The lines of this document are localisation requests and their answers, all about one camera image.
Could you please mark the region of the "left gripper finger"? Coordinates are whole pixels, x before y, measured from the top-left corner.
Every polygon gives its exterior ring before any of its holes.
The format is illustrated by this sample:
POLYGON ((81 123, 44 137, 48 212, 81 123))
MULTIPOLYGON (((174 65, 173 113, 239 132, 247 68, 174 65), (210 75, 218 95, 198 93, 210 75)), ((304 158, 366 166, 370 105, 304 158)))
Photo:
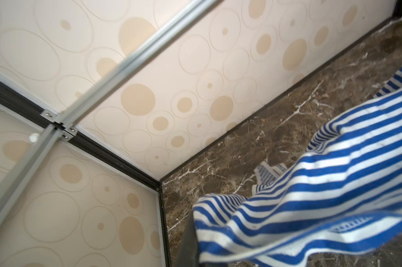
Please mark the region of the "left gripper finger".
POLYGON ((226 263, 200 263, 198 239, 195 232, 193 213, 188 214, 182 240, 179 245, 176 267, 227 267, 226 263))

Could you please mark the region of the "left black corner post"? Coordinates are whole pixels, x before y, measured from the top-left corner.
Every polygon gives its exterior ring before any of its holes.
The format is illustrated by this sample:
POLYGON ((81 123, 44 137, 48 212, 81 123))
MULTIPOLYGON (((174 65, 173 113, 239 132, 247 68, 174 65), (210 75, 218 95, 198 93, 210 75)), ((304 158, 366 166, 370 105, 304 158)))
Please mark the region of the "left black corner post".
POLYGON ((0 182, 53 125, 63 136, 0 227, 0 267, 168 267, 158 181, 0 74, 0 182))

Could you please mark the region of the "horizontal aluminium back rail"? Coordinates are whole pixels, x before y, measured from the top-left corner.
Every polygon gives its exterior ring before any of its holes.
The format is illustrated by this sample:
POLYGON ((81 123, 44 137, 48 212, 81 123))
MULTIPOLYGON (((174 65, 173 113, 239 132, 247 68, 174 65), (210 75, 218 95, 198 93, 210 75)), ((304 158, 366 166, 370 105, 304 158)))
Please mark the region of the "horizontal aluminium back rail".
POLYGON ((65 128, 77 124, 220 3, 219 0, 191 1, 105 78, 60 113, 55 122, 65 128))

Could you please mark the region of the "diagonal aluminium left rail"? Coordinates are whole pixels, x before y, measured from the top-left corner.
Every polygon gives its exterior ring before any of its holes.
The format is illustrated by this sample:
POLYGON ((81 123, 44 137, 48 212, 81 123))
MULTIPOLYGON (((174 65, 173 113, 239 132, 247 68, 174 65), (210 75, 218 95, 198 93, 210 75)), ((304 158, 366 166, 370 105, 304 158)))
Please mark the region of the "diagonal aluminium left rail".
POLYGON ((63 136, 63 130, 49 125, 35 144, 0 182, 0 227, 23 191, 28 186, 45 157, 63 136))

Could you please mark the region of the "blue white striped tank top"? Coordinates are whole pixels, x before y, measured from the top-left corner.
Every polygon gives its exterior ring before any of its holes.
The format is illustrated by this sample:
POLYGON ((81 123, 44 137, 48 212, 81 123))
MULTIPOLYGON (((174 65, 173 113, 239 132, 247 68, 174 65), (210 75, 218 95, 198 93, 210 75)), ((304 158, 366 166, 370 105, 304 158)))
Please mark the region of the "blue white striped tank top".
POLYGON ((402 232, 402 66, 375 97, 323 125, 290 167, 261 163, 252 194, 193 207, 200 264, 304 267, 402 232))

